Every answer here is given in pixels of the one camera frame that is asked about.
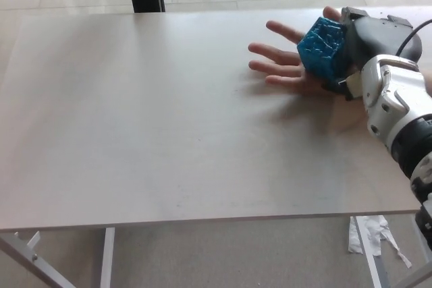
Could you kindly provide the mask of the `bare person hand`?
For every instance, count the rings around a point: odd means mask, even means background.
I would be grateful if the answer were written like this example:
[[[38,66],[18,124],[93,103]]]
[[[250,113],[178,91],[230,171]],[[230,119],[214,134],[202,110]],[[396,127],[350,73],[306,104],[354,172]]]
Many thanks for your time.
[[[326,6],[322,14],[324,18],[333,21],[338,21],[341,18],[341,13],[330,6]],[[304,37],[303,32],[274,20],[269,20],[266,23],[266,28],[295,45]],[[252,71],[266,74],[265,82],[267,84],[284,87],[289,93],[302,96],[329,97],[336,95],[336,93],[324,89],[322,87],[323,81],[305,70],[298,53],[284,51],[271,45],[257,42],[250,43],[248,50],[251,53],[261,55],[270,60],[252,60],[248,63],[248,67]]]

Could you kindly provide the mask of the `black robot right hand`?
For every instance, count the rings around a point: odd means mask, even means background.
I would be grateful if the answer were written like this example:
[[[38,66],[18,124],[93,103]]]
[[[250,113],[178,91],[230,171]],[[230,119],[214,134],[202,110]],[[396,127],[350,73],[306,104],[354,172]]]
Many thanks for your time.
[[[323,88],[342,94],[352,100],[348,89],[350,69],[362,69],[378,55],[393,55],[418,62],[423,52],[419,36],[411,35],[414,30],[404,18],[388,15],[386,18],[373,18],[362,9],[342,8],[340,23],[344,39],[342,47],[333,58],[335,75],[323,83]]]

